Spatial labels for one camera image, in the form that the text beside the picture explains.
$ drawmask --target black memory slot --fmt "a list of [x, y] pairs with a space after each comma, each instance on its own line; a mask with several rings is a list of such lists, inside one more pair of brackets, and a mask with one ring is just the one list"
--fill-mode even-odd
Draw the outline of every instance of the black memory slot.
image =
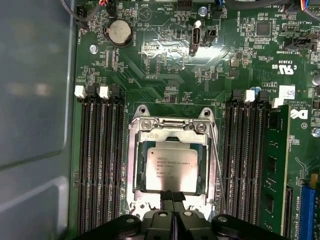
[[251, 202], [252, 194], [253, 194], [253, 181], [252, 181], [252, 165], [253, 165], [253, 149], [254, 149], [254, 139], [255, 139], [255, 122], [256, 122], [256, 109], [250, 108], [249, 109], [249, 146], [248, 146], [248, 157], [246, 163], [246, 195], [245, 195], [245, 216], [244, 221], [249, 222], [251, 218]]
[[238, 206], [237, 206], [237, 218], [244, 220], [245, 219], [245, 204], [246, 204], [246, 195], [247, 195], [247, 162], [249, 154], [249, 144], [250, 144], [250, 109], [247, 106], [243, 107], [243, 116], [241, 126], [241, 153], [239, 158], [239, 167], [238, 167], [238, 182], [239, 182], [239, 191], [238, 191]]
[[223, 139], [223, 168], [221, 169], [222, 171], [222, 176], [223, 176], [223, 182], [220, 182], [220, 184], [224, 184], [225, 188], [225, 199], [228, 197], [228, 192], [229, 192], [229, 186], [227, 184], [227, 176], [229, 175], [229, 164], [230, 161], [228, 159], [231, 144], [230, 144], [230, 131], [231, 131], [231, 126], [232, 126], [232, 121], [231, 121], [231, 116], [232, 116], [232, 108], [228, 106], [225, 110], [225, 122], [224, 122], [224, 139]]
[[83, 104], [81, 110], [81, 137], [80, 137], [80, 158], [79, 158], [79, 193], [78, 193], [78, 235], [84, 232], [85, 226], [85, 165], [87, 155], [88, 127], [89, 127], [89, 105]]
[[233, 207], [232, 207], [232, 216], [237, 217], [238, 215], [238, 206], [239, 206], [239, 193], [240, 193], [240, 156], [242, 150], [242, 123], [243, 123], [243, 104], [241, 104], [237, 109], [237, 120], [236, 120], [236, 141], [234, 143], [234, 173], [233, 173], [233, 189], [234, 189], [234, 199], [233, 199]]
[[263, 110], [257, 109], [255, 111], [255, 122], [254, 122], [254, 139], [253, 139], [253, 161], [251, 168], [252, 176], [252, 188], [250, 191], [250, 219], [249, 222], [257, 224], [258, 220], [258, 207], [259, 207], [259, 181], [260, 181], [260, 164], [262, 160], [262, 137], [263, 137]]
[[261, 117], [261, 125], [259, 132], [259, 151], [257, 152], [257, 169], [256, 169], [256, 195], [255, 195], [255, 222], [254, 224], [258, 224], [259, 216], [260, 216], [260, 203], [261, 203], [261, 187], [262, 187], [262, 163], [263, 163], [263, 155], [264, 155], [264, 145], [265, 145], [265, 133], [266, 133], [266, 123], [267, 123], [267, 104], [264, 103], [261, 109], [260, 117]]
[[104, 161], [105, 166], [103, 169], [104, 177], [104, 194], [103, 194], [103, 219], [102, 222], [106, 223], [111, 220], [110, 216], [110, 180], [111, 180], [111, 173], [112, 173], [112, 160], [111, 160], [111, 136], [112, 136], [112, 122], [113, 122], [113, 106], [108, 104], [105, 111], [105, 139], [104, 139]]
[[90, 127], [88, 141], [88, 157], [87, 157], [87, 183], [86, 183], [86, 223], [85, 231], [90, 231], [93, 226], [94, 215], [94, 161], [96, 157], [96, 134], [97, 134], [97, 104], [91, 103], [90, 106]]
[[103, 224], [104, 219], [104, 199], [105, 199], [105, 168], [106, 168], [106, 127], [107, 127], [107, 116], [106, 112], [108, 109], [108, 105], [101, 104], [100, 111], [100, 139], [99, 139], [99, 165], [98, 165], [98, 190], [97, 190], [97, 218], [96, 225], [100, 226]]
[[100, 159], [100, 131], [101, 131], [101, 104], [96, 105], [95, 117], [95, 136], [94, 136], [94, 155], [92, 158], [91, 183], [92, 183], [92, 223], [91, 229], [98, 227], [98, 206], [100, 199], [98, 197], [99, 181], [99, 159]]
[[114, 144], [113, 144], [113, 183], [112, 183], [112, 219], [119, 217], [120, 212], [120, 188], [121, 188], [121, 166], [123, 151], [123, 128], [124, 128], [124, 111], [123, 107], [114, 105]]

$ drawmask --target screw hole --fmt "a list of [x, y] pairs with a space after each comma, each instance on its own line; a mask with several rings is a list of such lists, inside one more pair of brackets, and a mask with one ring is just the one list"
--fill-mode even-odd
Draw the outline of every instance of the screw hole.
[[205, 115], [206, 117], [209, 117], [209, 116], [210, 116], [210, 111], [204, 111], [204, 115]]
[[139, 108], [139, 113], [144, 114], [146, 112], [146, 109], [144, 107]]

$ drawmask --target black cable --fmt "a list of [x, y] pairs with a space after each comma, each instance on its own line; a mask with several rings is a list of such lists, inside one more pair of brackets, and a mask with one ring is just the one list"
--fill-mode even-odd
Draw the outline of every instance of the black cable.
[[314, 12], [309, 11], [307, 8], [303, 11], [304, 13], [308, 14], [313, 19], [320, 21], [320, 16], [316, 15]]
[[284, 0], [237, 1], [224, 0], [228, 8], [236, 10], [258, 9], [269, 5], [282, 4]]
[[75, 12], [73, 12], [71, 10], [71, 8], [67, 5], [66, 0], [60, 0], [62, 6], [64, 7], [65, 10], [67, 10], [67, 12], [73, 16], [75, 19], [79, 20], [80, 22], [89, 22], [91, 19], [94, 18], [94, 16], [99, 12], [100, 10], [100, 5], [98, 4], [93, 10], [92, 12], [87, 16], [87, 17], [81, 17], [78, 16]]

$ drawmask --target gray metal panel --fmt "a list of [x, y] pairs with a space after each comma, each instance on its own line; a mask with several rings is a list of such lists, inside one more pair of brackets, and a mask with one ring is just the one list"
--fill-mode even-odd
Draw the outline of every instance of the gray metal panel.
[[68, 225], [70, 17], [59, 0], [4, 1], [0, 29], [1, 239], [57, 239]]

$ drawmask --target integrated circuit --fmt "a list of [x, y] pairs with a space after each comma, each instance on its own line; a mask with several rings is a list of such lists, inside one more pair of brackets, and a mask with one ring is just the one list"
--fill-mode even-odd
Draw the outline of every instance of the integrated circuit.
[[271, 26], [269, 22], [257, 22], [256, 23], [256, 35], [259, 37], [269, 37]]

